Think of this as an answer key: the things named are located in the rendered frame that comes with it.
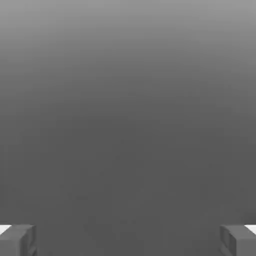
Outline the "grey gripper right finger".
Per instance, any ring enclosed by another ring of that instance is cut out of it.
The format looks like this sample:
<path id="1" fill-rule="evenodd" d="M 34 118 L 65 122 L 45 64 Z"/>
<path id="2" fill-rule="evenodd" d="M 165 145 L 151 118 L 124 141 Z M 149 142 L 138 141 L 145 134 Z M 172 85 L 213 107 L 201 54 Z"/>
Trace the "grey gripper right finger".
<path id="1" fill-rule="evenodd" d="M 221 225 L 219 235 L 223 256 L 256 256 L 256 224 Z"/>

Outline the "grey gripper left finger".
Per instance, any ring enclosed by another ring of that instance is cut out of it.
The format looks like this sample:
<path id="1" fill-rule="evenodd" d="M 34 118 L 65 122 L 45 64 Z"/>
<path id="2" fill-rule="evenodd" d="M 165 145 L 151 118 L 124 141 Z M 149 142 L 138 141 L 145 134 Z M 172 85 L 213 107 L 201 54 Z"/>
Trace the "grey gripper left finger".
<path id="1" fill-rule="evenodd" d="M 0 256 L 38 256 L 37 226 L 0 224 Z"/>

